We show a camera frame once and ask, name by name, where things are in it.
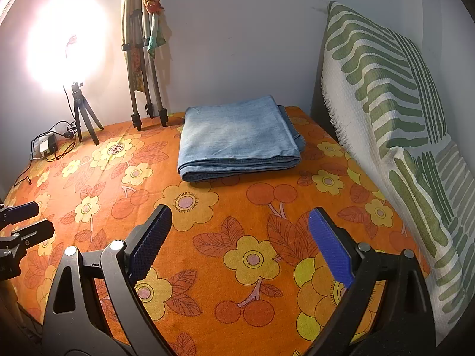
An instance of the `tripod rubber foot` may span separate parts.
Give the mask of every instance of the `tripod rubber foot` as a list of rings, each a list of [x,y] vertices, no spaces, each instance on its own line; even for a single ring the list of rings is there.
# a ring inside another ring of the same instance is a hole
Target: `tripod rubber foot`
[[[155,117],[155,113],[153,111],[153,105],[145,105],[145,111],[147,112],[147,115],[150,116],[150,119],[153,119]]]
[[[160,121],[162,122],[161,125],[162,127],[167,127],[167,122],[168,122],[168,114],[167,114],[167,109],[161,109],[158,111],[158,114],[160,115]]]
[[[132,114],[130,117],[132,118],[132,124],[134,125],[134,127],[137,129],[137,131],[140,131],[142,129],[142,121],[140,120],[140,115]]]

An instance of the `metal screw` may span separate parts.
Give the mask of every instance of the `metal screw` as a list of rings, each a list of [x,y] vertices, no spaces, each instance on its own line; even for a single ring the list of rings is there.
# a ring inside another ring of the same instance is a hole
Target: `metal screw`
[[[117,250],[120,250],[122,249],[124,243],[122,240],[115,240],[115,241],[112,241],[111,242],[111,249],[114,250],[114,251],[117,251]]]
[[[414,252],[411,249],[405,249],[404,250],[404,255],[407,258],[414,258]]]
[[[77,248],[75,246],[68,246],[66,249],[64,249],[64,253],[67,256],[72,256],[74,253],[76,253]]]
[[[366,242],[360,242],[358,244],[358,249],[362,252],[369,252],[371,250],[370,244],[367,244]]]

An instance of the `blue gripper pad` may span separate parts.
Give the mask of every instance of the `blue gripper pad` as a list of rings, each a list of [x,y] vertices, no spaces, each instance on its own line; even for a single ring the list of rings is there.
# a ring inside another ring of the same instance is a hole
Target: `blue gripper pad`
[[[313,209],[308,215],[308,228],[333,277],[348,289],[354,280],[351,257],[317,209]]]
[[[128,272],[132,286],[147,276],[171,227],[172,211],[167,206],[159,205],[147,222],[135,227],[127,237],[128,249],[132,249]]]

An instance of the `yellow flower print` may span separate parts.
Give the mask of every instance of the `yellow flower print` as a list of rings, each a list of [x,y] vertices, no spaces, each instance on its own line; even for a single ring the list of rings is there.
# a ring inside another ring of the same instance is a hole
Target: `yellow flower print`
[[[39,177],[38,182],[36,183],[36,187],[40,187],[44,182],[48,180],[49,176],[49,171],[41,174],[41,177]]]
[[[45,315],[46,303],[49,297],[49,290],[51,289],[51,284],[53,283],[53,278],[55,277],[55,274],[56,268],[53,265],[48,265],[45,270],[45,280],[43,281],[43,284],[38,286],[38,288],[36,289],[36,301],[41,310],[40,321],[43,321]]]
[[[72,173],[75,173],[81,164],[81,160],[72,160],[68,163],[68,165],[63,169],[63,178],[66,178],[67,176],[71,175]]]
[[[118,136],[106,140],[98,150],[92,153],[91,167],[109,170],[119,163],[132,159],[134,152],[143,147],[140,134]]]
[[[371,221],[376,226],[392,227],[393,211],[379,199],[373,199],[370,204],[365,204],[364,208],[371,214]]]
[[[37,161],[37,164],[35,164],[30,170],[31,178],[32,177],[37,177],[38,175],[41,175],[43,173],[43,170],[46,167],[46,163],[47,163],[46,159],[39,159]]]
[[[83,201],[76,206],[74,212],[76,213],[76,217],[74,220],[76,222],[89,222],[91,217],[99,211],[99,197],[89,197],[83,199]]]
[[[310,124],[307,119],[300,116],[292,116],[290,121],[292,124],[299,124],[300,126],[306,126],[307,124]]]
[[[165,301],[173,293],[170,282],[160,278],[157,271],[150,268],[147,277],[137,283],[135,290],[150,318],[160,320],[165,314]]]
[[[184,232],[193,224],[208,222],[213,216],[214,205],[219,196],[210,191],[209,182],[181,182],[178,186],[171,185],[163,190],[163,198],[155,202],[155,207],[165,204],[172,209],[173,227]]]
[[[330,174],[325,170],[318,170],[318,174],[312,176],[312,181],[317,184],[318,191],[330,193],[332,196],[337,196],[340,189],[344,187],[338,175]]]
[[[367,176],[363,170],[361,170],[353,158],[348,158],[348,169],[346,171],[353,182],[363,186],[366,190],[373,193],[379,199],[386,199],[384,198],[382,192],[379,191],[378,187],[373,183],[373,181],[371,181],[370,177]]]
[[[313,260],[314,269],[311,274],[308,258],[300,261],[294,274],[299,276],[298,283],[304,282],[297,295],[297,304],[301,310],[297,318],[297,331],[301,337],[309,341],[316,339],[345,293],[344,285],[335,281],[321,253],[311,260]],[[381,300],[383,285],[382,282],[376,283],[368,308],[353,340],[358,339],[370,329]]]
[[[45,191],[42,194],[39,194],[35,198],[35,202],[38,204],[38,207],[39,207],[39,213],[38,213],[37,216],[32,217],[32,218],[29,219],[30,223],[39,221],[42,218],[41,216],[46,211],[46,208],[48,207],[48,201],[49,201],[50,198],[51,198],[51,196],[48,194],[47,191]]]
[[[224,264],[236,271],[236,279],[244,285],[252,285],[259,277],[273,279],[280,271],[274,260],[276,251],[270,241],[259,242],[252,235],[239,238],[237,249],[224,255]]]
[[[127,167],[121,182],[125,185],[130,183],[132,186],[138,186],[152,174],[153,170],[148,167],[148,163],[142,162],[138,166]]]
[[[326,140],[317,145],[319,150],[322,150],[327,157],[342,157],[341,146],[336,143],[329,143]]]
[[[38,255],[39,256],[49,256],[53,251],[53,242],[56,239],[56,233],[53,233],[53,236],[46,241],[41,242],[38,245]]]

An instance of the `bright light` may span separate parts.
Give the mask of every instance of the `bright light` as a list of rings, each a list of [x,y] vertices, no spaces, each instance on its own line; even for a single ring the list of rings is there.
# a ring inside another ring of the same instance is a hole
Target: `bright light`
[[[28,38],[28,70],[42,87],[84,82],[101,67],[106,17],[95,0],[49,0],[37,12]],[[77,41],[66,45],[75,35]]]

